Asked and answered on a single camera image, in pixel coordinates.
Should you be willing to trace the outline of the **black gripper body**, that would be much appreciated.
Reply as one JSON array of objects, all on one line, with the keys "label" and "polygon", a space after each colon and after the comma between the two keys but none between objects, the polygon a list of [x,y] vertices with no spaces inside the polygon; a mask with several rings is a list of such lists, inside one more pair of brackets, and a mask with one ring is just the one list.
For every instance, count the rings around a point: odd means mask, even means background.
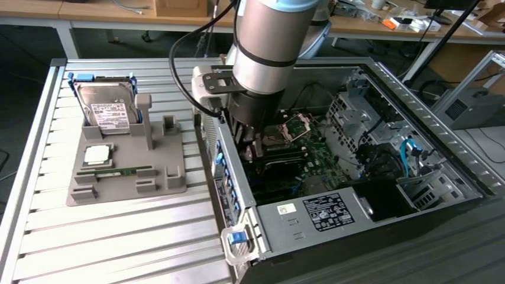
[{"label": "black gripper body", "polygon": [[228,103],[232,118],[256,133],[262,132],[276,116],[283,96],[284,91],[267,95],[251,91],[234,92]]}]

